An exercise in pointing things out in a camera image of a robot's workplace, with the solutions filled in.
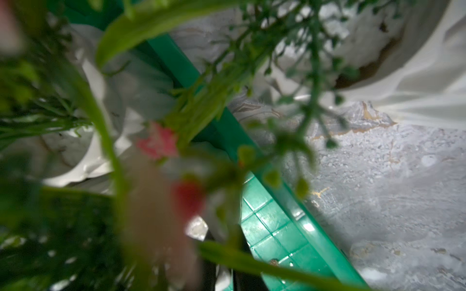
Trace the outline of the green plastic tray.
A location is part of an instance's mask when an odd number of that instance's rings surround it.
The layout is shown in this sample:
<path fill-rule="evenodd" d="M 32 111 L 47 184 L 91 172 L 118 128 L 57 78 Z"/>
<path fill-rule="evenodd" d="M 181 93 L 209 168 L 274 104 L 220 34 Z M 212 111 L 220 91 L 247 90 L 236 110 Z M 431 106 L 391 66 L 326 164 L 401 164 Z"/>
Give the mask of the green plastic tray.
<path fill-rule="evenodd" d="M 120 12 L 122 4 L 110 1 L 110 8 L 91 12 L 84 1 L 64 1 L 65 15 L 72 24 L 88 25 L 103 30 Z M 194 64 L 168 35 L 158 36 L 138 48 L 149 58 L 157 59 L 165 73 L 171 76 L 175 88 L 188 87 L 200 76 Z M 223 150 L 237 161 L 236 150 L 242 144 L 254 143 L 233 114 L 225 109 L 219 121 L 211 122 L 195 137 L 196 142 Z M 279 189 L 265 185 L 260 169 L 248 174 L 241 206 L 241 227 L 252 255 L 267 263 L 297 268 L 330 276 L 343 283 L 368 288 L 367 283 L 351 265 L 344 253 L 330 240 L 325 231 L 297 201 L 291 189 L 283 184 Z M 270 291 L 305 291 L 301 283 L 265 278 Z"/>

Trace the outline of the orange flower plant back pot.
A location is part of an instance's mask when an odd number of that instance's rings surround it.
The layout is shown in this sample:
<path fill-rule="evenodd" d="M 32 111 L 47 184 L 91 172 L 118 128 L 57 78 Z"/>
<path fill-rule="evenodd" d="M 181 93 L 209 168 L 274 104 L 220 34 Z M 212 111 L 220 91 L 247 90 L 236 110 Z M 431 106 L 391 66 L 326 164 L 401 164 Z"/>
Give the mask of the orange flower plant back pot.
<path fill-rule="evenodd" d="M 126 52 L 100 70 L 102 31 L 48 27 L 29 51 L 1 63 L 1 153 L 30 154 L 33 175 L 64 187 L 113 171 L 112 161 L 174 106 L 174 79 L 151 56 Z"/>

